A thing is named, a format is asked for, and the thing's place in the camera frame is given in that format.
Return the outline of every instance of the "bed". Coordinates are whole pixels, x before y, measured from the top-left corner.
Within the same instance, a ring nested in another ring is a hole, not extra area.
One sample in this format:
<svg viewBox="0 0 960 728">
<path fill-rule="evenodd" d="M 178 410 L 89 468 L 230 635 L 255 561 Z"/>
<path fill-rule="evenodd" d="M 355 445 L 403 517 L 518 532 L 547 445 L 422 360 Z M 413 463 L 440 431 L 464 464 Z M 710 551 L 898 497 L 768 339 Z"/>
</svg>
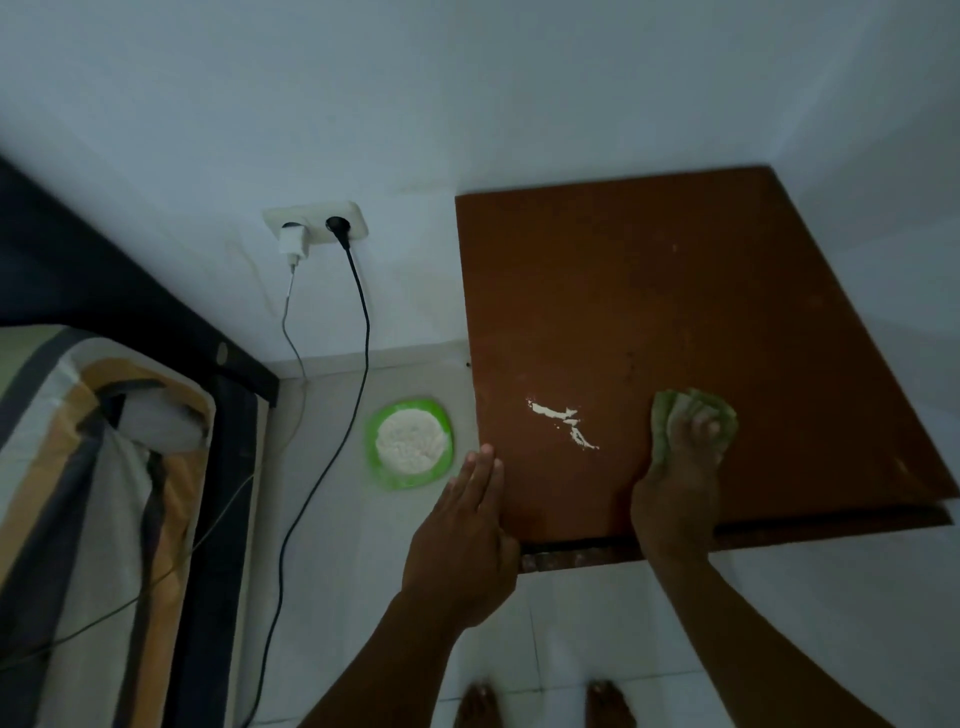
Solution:
<svg viewBox="0 0 960 728">
<path fill-rule="evenodd" d="M 277 386 L 0 161 L 5 726 L 237 722 Z"/>
</svg>

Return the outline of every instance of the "electrical socket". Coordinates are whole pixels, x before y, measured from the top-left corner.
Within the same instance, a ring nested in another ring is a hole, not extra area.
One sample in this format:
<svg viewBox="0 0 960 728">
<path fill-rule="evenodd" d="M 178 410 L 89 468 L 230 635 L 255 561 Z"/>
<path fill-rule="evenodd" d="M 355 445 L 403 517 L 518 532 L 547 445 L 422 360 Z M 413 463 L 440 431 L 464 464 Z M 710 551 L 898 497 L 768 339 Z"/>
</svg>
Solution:
<svg viewBox="0 0 960 728">
<path fill-rule="evenodd" d="M 280 229 L 285 223 L 300 223 L 306 230 L 306 241 L 309 245 L 320 243 L 335 243 L 337 238 L 326 228 L 326 220 L 330 217 L 343 217 L 350 223 L 350 240 L 362 240 L 369 234 L 367 221 L 356 203 L 316 203 L 315 205 L 299 205 L 294 207 L 271 207 L 262 212 L 263 222 L 270 228 L 270 232 L 279 240 Z"/>
</svg>

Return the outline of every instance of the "white tile floor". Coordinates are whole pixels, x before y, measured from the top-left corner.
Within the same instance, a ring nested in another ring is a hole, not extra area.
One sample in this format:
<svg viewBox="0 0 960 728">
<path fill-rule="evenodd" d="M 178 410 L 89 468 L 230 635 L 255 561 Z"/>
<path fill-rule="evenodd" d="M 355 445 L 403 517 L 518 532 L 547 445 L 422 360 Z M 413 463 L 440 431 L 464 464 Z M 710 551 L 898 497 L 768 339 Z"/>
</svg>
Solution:
<svg viewBox="0 0 960 728">
<path fill-rule="evenodd" d="M 358 374 L 313 379 L 297 437 L 266 466 L 240 715 L 252 700 L 276 605 L 283 531 L 339 444 L 359 382 Z M 410 538 L 441 484 L 383 490 L 365 464 L 362 432 L 381 406 L 416 396 L 447 409 L 458 460 L 478 446 L 464 362 L 371 373 L 354 433 L 288 547 L 261 724 L 296 725 L 396 593 Z M 287 440 L 299 397 L 300 384 L 284 382 L 268 453 Z M 762 614 L 895 724 L 960 724 L 960 529 L 751 549 L 718 554 L 715 563 Z M 644 563 L 522 576 L 507 603 L 458 642 L 434 725 L 451 725 L 466 686 L 490 679 L 508 726 L 581 726 L 584 684 L 593 677 L 616 680 L 642 726 L 730 725 Z"/>
</svg>

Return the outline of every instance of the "brown board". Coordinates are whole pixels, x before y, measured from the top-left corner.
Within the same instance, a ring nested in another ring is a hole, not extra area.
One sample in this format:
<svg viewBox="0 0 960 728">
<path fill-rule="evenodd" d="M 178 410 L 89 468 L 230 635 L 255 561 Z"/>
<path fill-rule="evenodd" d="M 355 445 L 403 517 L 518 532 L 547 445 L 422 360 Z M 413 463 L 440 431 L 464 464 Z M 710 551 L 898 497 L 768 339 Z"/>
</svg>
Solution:
<svg viewBox="0 0 960 728">
<path fill-rule="evenodd" d="M 724 397 L 740 432 L 721 523 L 922 506 L 946 467 L 767 167 L 464 195 L 477 422 L 527 544 L 631 531 L 660 389 Z M 536 414 L 577 410 L 584 438 Z"/>
</svg>

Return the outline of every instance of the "striped bedsheet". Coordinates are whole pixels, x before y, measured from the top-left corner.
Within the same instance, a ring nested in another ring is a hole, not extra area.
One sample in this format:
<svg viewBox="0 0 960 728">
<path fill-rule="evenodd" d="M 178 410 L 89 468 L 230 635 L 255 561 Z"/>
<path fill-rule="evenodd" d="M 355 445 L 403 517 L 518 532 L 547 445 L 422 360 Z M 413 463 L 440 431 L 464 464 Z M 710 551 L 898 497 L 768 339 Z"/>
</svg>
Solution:
<svg viewBox="0 0 960 728">
<path fill-rule="evenodd" d="M 108 339 L 0 328 L 5 728 L 160 725 L 213 418 L 198 385 Z"/>
</svg>

